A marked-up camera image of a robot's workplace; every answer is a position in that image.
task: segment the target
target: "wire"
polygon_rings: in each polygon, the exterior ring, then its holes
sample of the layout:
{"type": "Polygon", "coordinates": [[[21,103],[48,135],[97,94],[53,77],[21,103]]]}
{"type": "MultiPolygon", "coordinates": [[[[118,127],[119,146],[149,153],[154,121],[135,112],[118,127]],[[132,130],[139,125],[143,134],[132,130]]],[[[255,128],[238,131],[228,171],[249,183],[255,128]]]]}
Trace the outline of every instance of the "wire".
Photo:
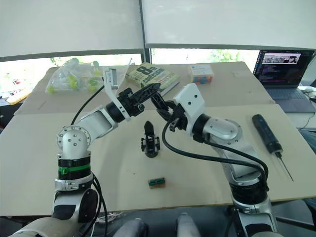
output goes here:
{"type": "Polygon", "coordinates": [[[104,227],[104,237],[107,236],[107,232],[108,232],[108,211],[107,211],[107,206],[105,205],[105,201],[104,198],[102,196],[102,191],[101,191],[101,186],[100,186],[100,182],[97,179],[97,177],[93,174],[94,180],[97,184],[97,187],[95,186],[95,188],[97,189],[99,196],[100,196],[100,200],[102,202],[103,205],[103,209],[104,209],[104,217],[105,217],[105,227],[104,227]]]}
{"type": "Polygon", "coordinates": [[[301,92],[308,97],[310,104],[313,105],[310,93],[315,93],[315,91],[309,91],[309,92],[308,91],[301,91],[301,92]]]}
{"type": "Polygon", "coordinates": [[[79,116],[79,114],[81,113],[81,111],[84,109],[84,107],[104,88],[104,85],[100,87],[100,89],[98,89],[89,99],[87,99],[87,101],[81,106],[81,108],[78,110],[78,112],[76,113],[76,115],[74,116],[71,125],[74,125],[77,117],[79,116]]]}
{"type": "Polygon", "coordinates": [[[203,141],[203,143],[205,144],[208,144],[210,146],[213,146],[213,147],[217,147],[217,148],[220,148],[220,149],[223,149],[223,150],[226,150],[226,151],[229,151],[229,152],[232,152],[232,153],[235,153],[237,155],[240,155],[242,157],[245,157],[245,158],[248,158],[250,160],[253,160],[259,164],[262,165],[264,171],[265,171],[265,174],[266,174],[266,178],[268,178],[268,175],[269,175],[269,169],[267,167],[267,165],[260,159],[256,158],[256,157],[253,157],[251,155],[248,155],[247,153],[244,153],[244,152],[241,152],[241,151],[238,151],[236,149],[233,149],[233,148],[230,148],[230,147],[226,147],[226,146],[223,146],[223,145],[219,145],[219,144],[216,144],[216,143],[213,143],[213,142],[208,142],[206,140],[203,141]]]}
{"type": "MultiPolygon", "coordinates": [[[[119,216],[121,216],[123,214],[123,212],[109,212],[108,213],[108,222],[112,222],[114,221],[116,218],[118,218],[119,216]]],[[[100,224],[104,224],[105,223],[105,215],[98,217],[96,220],[96,223],[100,223],[100,224]]]]}
{"type": "Polygon", "coordinates": [[[168,128],[169,125],[170,125],[170,120],[166,123],[166,125],[164,126],[164,128],[162,130],[162,142],[164,143],[164,145],[166,147],[168,147],[173,152],[178,153],[178,154],[183,155],[183,156],[186,156],[186,157],[191,157],[191,158],[196,158],[196,159],[201,159],[201,160],[208,160],[208,161],[215,161],[215,162],[229,163],[229,164],[239,164],[239,165],[253,167],[253,168],[257,169],[261,173],[262,181],[263,181],[266,189],[269,190],[265,172],[258,165],[255,165],[255,164],[252,164],[252,163],[249,163],[249,162],[245,162],[245,161],[241,161],[241,160],[219,158],[219,157],[212,157],[212,156],[205,156],[205,155],[189,153],[189,152],[185,152],[185,151],[182,151],[180,149],[177,149],[177,148],[173,147],[172,145],[170,145],[167,142],[166,136],[165,136],[167,128],[168,128]]]}
{"type": "Polygon", "coordinates": [[[300,131],[300,130],[304,129],[309,124],[311,118],[314,116],[315,116],[315,113],[313,113],[313,115],[308,118],[307,123],[303,127],[298,128],[298,130],[300,131]]]}
{"type": "Polygon", "coordinates": [[[95,227],[95,222],[94,222],[94,224],[93,224],[93,227],[92,227],[92,231],[91,231],[91,235],[90,235],[90,237],[92,237],[92,236],[93,236],[93,233],[94,233],[94,227],[95,227]]]}
{"type": "Polygon", "coordinates": [[[230,230],[230,228],[231,228],[231,226],[232,226],[232,223],[233,223],[233,216],[231,216],[229,222],[227,223],[224,237],[228,237],[229,230],[230,230]]]}
{"type": "Polygon", "coordinates": [[[156,111],[166,121],[169,121],[169,119],[171,118],[171,114],[166,110],[156,109],[156,111]]]}
{"type": "Polygon", "coordinates": [[[89,227],[83,232],[82,236],[81,237],[85,237],[86,234],[91,230],[92,226],[94,226],[94,223],[96,221],[96,219],[98,218],[99,214],[100,214],[100,209],[101,209],[101,197],[100,197],[100,194],[99,194],[99,203],[98,203],[98,210],[97,210],[97,213],[95,214],[92,222],[90,223],[89,227]]]}

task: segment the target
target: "book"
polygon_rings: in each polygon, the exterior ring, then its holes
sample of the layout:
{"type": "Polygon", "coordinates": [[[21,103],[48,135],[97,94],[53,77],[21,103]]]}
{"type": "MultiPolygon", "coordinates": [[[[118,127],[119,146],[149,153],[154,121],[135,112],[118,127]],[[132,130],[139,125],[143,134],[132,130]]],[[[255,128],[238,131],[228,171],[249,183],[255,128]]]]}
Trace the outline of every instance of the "book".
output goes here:
{"type": "Polygon", "coordinates": [[[160,83],[161,96],[179,83],[178,75],[150,63],[143,63],[133,71],[126,73],[126,79],[140,88],[151,83],[160,83]]]}

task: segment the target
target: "laptop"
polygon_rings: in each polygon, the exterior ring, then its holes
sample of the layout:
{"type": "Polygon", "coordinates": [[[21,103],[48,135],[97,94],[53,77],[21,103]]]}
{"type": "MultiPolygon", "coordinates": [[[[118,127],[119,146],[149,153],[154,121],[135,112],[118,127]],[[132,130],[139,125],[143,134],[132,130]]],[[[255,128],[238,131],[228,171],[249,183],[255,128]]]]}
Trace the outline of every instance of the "laptop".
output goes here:
{"type": "Polygon", "coordinates": [[[297,88],[313,50],[260,50],[253,74],[285,112],[314,113],[314,106],[297,88]]]}

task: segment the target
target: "screw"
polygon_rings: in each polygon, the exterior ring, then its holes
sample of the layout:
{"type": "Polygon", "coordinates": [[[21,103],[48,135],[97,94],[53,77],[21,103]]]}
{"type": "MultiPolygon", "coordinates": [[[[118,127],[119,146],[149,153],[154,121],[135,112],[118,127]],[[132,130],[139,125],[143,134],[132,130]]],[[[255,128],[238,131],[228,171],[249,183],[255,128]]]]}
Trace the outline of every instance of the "screw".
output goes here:
{"type": "Polygon", "coordinates": [[[144,105],[143,104],[140,104],[137,107],[138,107],[139,110],[143,110],[144,109],[144,105]]]}

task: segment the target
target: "window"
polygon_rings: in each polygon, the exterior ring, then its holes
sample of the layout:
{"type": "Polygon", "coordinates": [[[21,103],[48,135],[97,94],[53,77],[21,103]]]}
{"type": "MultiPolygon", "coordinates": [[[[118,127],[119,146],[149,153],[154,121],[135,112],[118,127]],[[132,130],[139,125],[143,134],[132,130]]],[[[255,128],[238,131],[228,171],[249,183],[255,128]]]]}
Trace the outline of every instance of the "window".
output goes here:
{"type": "Polygon", "coordinates": [[[84,63],[98,61],[100,66],[127,65],[130,58],[133,58],[136,65],[141,64],[140,54],[89,55],[0,62],[0,93],[34,88],[49,68],[62,66],[72,58],[78,58],[84,63]]]}
{"type": "Polygon", "coordinates": [[[153,48],[151,52],[153,64],[194,64],[243,61],[250,71],[253,71],[259,54],[258,50],[199,48],[153,48]]]}

